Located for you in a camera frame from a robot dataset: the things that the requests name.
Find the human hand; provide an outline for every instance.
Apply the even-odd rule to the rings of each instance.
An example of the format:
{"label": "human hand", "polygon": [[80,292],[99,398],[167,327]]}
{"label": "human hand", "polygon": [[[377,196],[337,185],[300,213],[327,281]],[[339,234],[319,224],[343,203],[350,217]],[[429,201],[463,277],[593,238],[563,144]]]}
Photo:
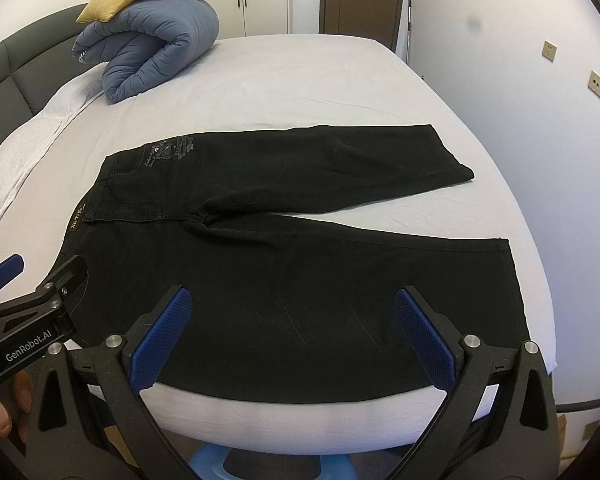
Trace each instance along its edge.
{"label": "human hand", "polygon": [[[22,413],[18,417],[18,434],[23,442],[27,441],[27,422],[31,410],[31,379],[24,370],[19,371],[13,378],[11,387],[13,399]],[[10,413],[0,402],[0,438],[8,436],[11,432],[12,419]]]}

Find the embroidered graphic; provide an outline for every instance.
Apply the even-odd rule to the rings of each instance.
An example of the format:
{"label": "embroidered graphic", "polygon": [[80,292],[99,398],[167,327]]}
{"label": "embroidered graphic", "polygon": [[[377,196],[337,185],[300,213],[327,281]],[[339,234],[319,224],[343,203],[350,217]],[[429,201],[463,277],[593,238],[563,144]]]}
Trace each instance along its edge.
{"label": "embroidered graphic", "polygon": [[174,139],[161,140],[160,142],[152,144],[144,165],[150,168],[156,160],[160,158],[171,158],[172,156],[177,156],[178,160],[180,160],[193,149],[194,145],[192,136],[175,137]]}

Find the brand label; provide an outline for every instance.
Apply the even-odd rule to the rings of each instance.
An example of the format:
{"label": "brand label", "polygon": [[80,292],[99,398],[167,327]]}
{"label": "brand label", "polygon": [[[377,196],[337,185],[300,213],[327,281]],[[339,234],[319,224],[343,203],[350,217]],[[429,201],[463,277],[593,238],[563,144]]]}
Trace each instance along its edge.
{"label": "brand label", "polygon": [[80,204],[77,209],[74,211],[74,215],[71,217],[71,223],[69,224],[69,231],[77,231],[78,227],[80,227],[80,221],[82,220],[82,212],[86,204]]}
{"label": "brand label", "polygon": [[4,356],[8,362],[13,363],[26,356],[27,353],[35,350],[37,347],[42,345],[46,339],[52,339],[51,330],[45,330],[41,335],[35,336],[33,339],[29,339],[26,343],[18,346],[15,350],[7,352]]}

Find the blue gripper pad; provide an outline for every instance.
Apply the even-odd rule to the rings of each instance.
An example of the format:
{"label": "blue gripper pad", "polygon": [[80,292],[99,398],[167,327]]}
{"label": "blue gripper pad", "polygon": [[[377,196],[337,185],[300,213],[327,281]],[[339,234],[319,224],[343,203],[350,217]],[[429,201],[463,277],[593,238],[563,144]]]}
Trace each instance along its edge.
{"label": "blue gripper pad", "polygon": [[456,387],[456,359],[415,300],[401,289],[395,295],[394,313],[429,380],[447,393]]}
{"label": "blue gripper pad", "polygon": [[138,345],[129,360],[129,385],[137,395],[153,386],[192,314],[191,295],[181,288]]}
{"label": "blue gripper pad", "polygon": [[0,264],[0,289],[24,270],[24,260],[14,254]]}

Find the white towel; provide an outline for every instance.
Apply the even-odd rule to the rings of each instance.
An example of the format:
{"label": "white towel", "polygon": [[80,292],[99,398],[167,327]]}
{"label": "white towel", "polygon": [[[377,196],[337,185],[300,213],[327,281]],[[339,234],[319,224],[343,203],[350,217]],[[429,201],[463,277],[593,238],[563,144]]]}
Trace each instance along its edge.
{"label": "white towel", "polygon": [[42,111],[22,124],[0,145],[0,219],[29,173],[58,135],[94,99],[102,94],[100,64],[72,79],[49,100]]}

